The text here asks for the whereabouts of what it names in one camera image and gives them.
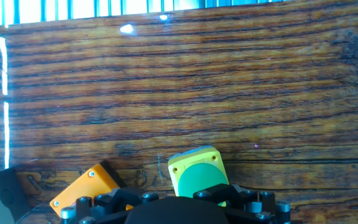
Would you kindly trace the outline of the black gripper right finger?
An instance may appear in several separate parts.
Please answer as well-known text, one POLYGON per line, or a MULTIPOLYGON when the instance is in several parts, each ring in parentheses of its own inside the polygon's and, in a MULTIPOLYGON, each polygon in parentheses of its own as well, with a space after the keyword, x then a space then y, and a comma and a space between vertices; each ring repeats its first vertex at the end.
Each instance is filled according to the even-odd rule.
POLYGON ((214 204, 213 220, 222 217, 226 223, 291 223, 290 204, 277 200, 273 192, 218 184, 195 192, 193 198, 214 204))

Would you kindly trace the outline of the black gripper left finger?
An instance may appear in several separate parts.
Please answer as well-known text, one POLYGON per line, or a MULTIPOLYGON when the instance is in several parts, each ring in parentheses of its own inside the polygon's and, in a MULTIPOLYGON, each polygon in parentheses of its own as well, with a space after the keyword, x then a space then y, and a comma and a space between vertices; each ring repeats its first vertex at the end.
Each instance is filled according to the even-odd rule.
POLYGON ((60 223, 101 223, 103 219, 107 223, 122 223, 129 214, 128 206, 135 208, 158 199, 158 193, 135 187, 113 189, 94 197, 84 195, 61 209, 60 223))

